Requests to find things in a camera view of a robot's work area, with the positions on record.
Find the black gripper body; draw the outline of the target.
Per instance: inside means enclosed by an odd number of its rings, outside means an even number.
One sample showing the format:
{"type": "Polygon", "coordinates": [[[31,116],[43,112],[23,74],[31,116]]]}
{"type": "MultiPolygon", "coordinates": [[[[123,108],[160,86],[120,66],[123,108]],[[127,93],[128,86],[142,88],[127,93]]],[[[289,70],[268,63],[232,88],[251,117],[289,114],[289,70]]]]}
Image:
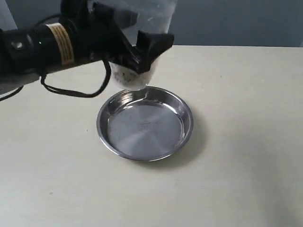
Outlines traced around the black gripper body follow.
{"type": "Polygon", "coordinates": [[[113,20],[97,18],[92,10],[94,2],[61,1],[59,22],[67,29],[74,56],[74,62],[61,69],[103,60],[135,71],[139,52],[123,33],[128,27],[119,27],[113,20]]]}

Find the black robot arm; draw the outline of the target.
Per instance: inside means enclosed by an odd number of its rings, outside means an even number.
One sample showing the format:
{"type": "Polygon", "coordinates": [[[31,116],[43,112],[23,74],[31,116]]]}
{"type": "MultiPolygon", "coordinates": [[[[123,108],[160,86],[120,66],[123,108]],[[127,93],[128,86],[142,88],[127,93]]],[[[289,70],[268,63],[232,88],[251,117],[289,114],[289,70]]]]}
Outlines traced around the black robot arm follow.
{"type": "Polygon", "coordinates": [[[29,74],[53,73],[94,61],[108,61],[137,74],[148,72],[172,47],[174,36],[139,31],[132,45],[123,30],[137,23],[137,15],[101,2],[63,0],[57,23],[1,31],[0,80],[19,82],[29,74]]]}

